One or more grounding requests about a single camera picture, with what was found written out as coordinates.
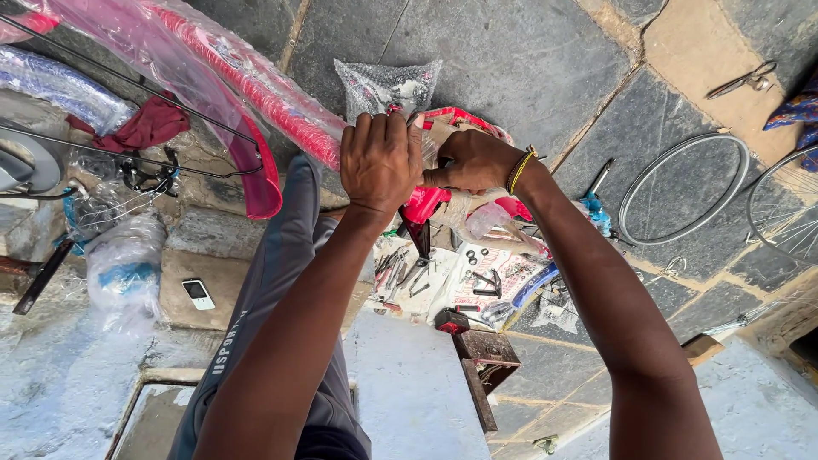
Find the man's right hand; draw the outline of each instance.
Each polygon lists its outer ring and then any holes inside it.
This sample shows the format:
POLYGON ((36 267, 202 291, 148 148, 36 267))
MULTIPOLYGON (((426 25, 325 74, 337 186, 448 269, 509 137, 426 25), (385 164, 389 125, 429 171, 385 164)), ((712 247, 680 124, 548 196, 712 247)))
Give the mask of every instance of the man's right hand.
POLYGON ((511 170, 526 153, 475 129, 458 131, 440 147, 438 158, 454 160, 446 168, 423 172, 423 187, 456 187, 475 192, 506 187, 511 170))

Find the grey stone floor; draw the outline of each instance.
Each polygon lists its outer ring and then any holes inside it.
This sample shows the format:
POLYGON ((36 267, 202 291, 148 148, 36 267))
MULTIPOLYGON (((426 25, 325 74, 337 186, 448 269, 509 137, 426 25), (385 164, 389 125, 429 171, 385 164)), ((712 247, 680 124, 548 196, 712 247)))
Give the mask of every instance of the grey stone floor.
MULTIPOLYGON (((703 34, 694 40, 709 43, 728 36, 747 43, 759 61, 780 63, 776 76, 783 93, 796 92, 818 61, 814 5, 796 0, 713 1, 724 16, 726 35, 703 34)), ((669 2, 677 6, 672 9, 675 15, 692 14, 685 5, 698 4, 669 2)), ((545 162, 556 169, 555 178, 569 196, 579 198, 602 164, 617 158, 600 190, 612 216, 636 175, 654 158, 721 127, 716 116, 702 109, 700 94, 674 88, 668 83, 671 76, 660 74, 645 57, 641 36, 671 10, 665 0, 190 3, 278 62, 334 112, 344 112, 344 94, 333 58, 383 65, 442 59, 433 105, 462 107, 507 127, 519 145, 533 144, 548 155, 545 162), (303 23, 294 21, 299 7, 307 5, 303 23), (288 58, 284 50, 291 33, 298 40, 288 58)), ((10 2, 0 3, 0 11, 13 8, 10 2)), ((53 36, 88 49, 96 59, 116 62, 65 29, 58 28, 53 36)), ((25 46, 64 58, 36 43, 25 46)), ((143 97, 80 68, 126 97, 143 97)), ((749 70, 736 68, 734 73, 749 70)), ((294 152, 292 144, 278 136, 271 147, 280 165, 294 152)), ((735 172, 731 149, 722 145, 693 151, 669 164, 653 182, 653 194, 636 200, 631 219, 641 236, 683 227, 711 206, 735 172)), ((754 153, 766 158, 765 152, 754 153)), ((687 259, 679 278, 663 277, 648 285, 680 342, 812 274, 806 266, 744 242, 746 186, 768 166, 754 161, 744 192, 697 232, 663 246, 623 248, 647 280, 673 257, 687 259)), ((341 193, 337 176, 328 174, 325 186, 341 193)), ((791 192, 782 188, 780 194, 791 192)), ((531 440, 570 435, 609 410, 610 379, 582 324, 577 334, 553 325, 537 327, 536 313, 534 307, 524 310, 508 331, 524 366, 496 392, 500 430, 488 443, 497 460, 532 457, 538 451, 531 440)))

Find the bicycle wheel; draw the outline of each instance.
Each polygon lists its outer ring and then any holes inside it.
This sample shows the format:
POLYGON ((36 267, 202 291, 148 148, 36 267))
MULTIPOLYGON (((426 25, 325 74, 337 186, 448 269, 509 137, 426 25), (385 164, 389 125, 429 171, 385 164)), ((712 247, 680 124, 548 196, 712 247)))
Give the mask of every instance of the bicycle wheel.
POLYGON ((768 169, 747 201, 747 220, 758 239, 810 265, 818 265, 818 174, 800 162, 816 150, 794 152, 768 169))

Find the pant leg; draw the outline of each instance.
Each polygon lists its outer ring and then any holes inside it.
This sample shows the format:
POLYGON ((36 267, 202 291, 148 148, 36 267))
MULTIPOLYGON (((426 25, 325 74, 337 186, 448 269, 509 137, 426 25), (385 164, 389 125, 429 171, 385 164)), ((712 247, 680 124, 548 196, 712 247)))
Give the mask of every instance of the pant leg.
MULTIPOLYGON (((236 366, 278 300, 286 294, 315 257, 316 250, 323 246, 335 229, 335 225, 326 222, 325 218, 321 218, 321 225, 317 226, 322 168, 317 160, 304 154, 296 156, 290 163, 281 211, 270 219, 258 244, 228 323, 225 340, 191 396, 168 460, 192 458, 202 421, 220 383, 236 366)), ((349 401, 346 367, 339 344, 336 344, 328 369, 334 369, 330 399, 335 402, 335 395, 341 396, 338 380, 343 380, 347 385, 345 397, 349 401)), ((354 421, 352 403, 341 404, 340 407, 349 410, 348 416, 354 427, 359 429, 354 421)))

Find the red cloth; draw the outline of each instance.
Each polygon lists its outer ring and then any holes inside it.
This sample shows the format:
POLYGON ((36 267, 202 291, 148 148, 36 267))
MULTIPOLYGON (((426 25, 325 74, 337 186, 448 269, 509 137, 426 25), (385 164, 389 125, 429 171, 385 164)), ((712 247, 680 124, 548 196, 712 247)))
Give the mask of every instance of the red cloth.
MULTIPOLYGON (((173 97, 170 91, 163 91, 162 94, 168 98, 173 97)), ((68 115, 65 121, 68 121, 71 128, 94 134, 95 147, 117 153, 159 145, 191 128, 191 117, 184 110, 157 96, 148 99, 119 131, 103 138, 99 138, 87 123, 73 115, 68 115)))

